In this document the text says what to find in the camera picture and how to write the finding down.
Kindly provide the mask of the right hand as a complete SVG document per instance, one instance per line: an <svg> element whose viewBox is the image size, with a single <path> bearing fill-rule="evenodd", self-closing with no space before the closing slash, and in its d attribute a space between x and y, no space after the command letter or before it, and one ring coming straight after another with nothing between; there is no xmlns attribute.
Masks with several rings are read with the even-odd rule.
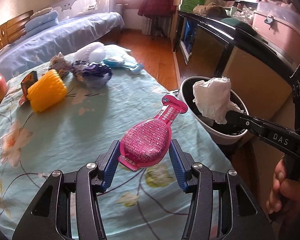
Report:
<svg viewBox="0 0 300 240"><path fill-rule="evenodd" d="M275 167L273 185L266 202L268 214L293 215L300 211L300 181L287 178L284 159Z"/></svg>

